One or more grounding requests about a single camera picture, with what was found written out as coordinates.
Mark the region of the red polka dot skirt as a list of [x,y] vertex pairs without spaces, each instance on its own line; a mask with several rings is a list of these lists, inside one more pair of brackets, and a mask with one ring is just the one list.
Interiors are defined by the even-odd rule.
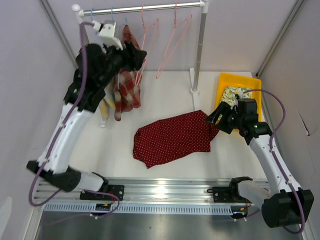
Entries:
[[197,110],[139,128],[133,138],[133,158],[149,169],[192,153],[209,153],[219,130],[205,121],[207,116]]

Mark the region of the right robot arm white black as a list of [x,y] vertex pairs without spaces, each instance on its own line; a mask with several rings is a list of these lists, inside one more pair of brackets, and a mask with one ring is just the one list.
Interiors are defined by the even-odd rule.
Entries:
[[269,184],[266,190],[249,177],[233,178],[228,196],[234,202],[243,198],[252,202],[270,228],[304,226],[314,195],[309,189],[303,189],[286,167],[269,125],[259,121],[257,108],[253,98],[240,98],[235,106],[222,101],[205,119],[224,133],[239,131],[259,160]]

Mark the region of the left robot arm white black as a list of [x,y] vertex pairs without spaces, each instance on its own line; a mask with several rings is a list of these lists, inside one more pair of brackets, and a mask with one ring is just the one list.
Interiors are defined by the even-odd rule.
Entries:
[[126,40],[123,49],[114,46],[104,52],[96,43],[85,45],[76,57],[78,68],[64,96],[60,120],[50,143],[37,160],[26,167],[51,185],[65,192],[90,190],[97,200],[108,196],[102,176],[70,167],[78,138],[105,97],[105,88],[122,70],[139,70],[147,52]]

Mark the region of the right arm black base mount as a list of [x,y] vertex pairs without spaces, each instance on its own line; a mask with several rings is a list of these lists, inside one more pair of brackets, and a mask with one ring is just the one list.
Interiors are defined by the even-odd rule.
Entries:
[[211,194],[215,203],[250,203],[249,200],[240,196],[239,191],[229,186],[214,186],[206,190]]

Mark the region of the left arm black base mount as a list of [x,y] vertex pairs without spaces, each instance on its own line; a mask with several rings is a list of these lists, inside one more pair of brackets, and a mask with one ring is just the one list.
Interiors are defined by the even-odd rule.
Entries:
[[[120,184],[109,184],[107,188],[102,188],[99,192],[108,193],[116,196],[120,201],[124,198],[125,186]],[[114,197],[105,194],[91,193],[86,190],[83,190],[80,193],[80,200],[88,201],[113,201],[116,200]]]

